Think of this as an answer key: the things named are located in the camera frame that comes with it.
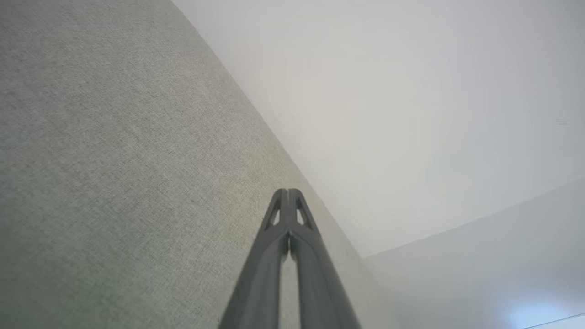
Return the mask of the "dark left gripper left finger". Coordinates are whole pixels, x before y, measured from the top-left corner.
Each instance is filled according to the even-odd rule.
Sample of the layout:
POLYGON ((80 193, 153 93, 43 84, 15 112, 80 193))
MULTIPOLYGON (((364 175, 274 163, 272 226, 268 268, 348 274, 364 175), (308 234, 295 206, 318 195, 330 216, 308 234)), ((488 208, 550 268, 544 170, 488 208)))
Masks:
POLYGON ((289 249, 286 197, 286 189, 272 195, 218 329, 278 329, 281 268, 289 249))

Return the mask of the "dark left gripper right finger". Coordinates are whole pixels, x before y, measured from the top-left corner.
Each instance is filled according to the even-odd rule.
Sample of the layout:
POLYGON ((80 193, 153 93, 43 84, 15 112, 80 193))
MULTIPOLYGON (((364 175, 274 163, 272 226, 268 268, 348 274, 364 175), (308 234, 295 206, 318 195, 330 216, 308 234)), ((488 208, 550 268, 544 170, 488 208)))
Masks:
POLYGON ((288 190, 290 253, 297 264, 301 329, 362 329, 308 204, 288 190))

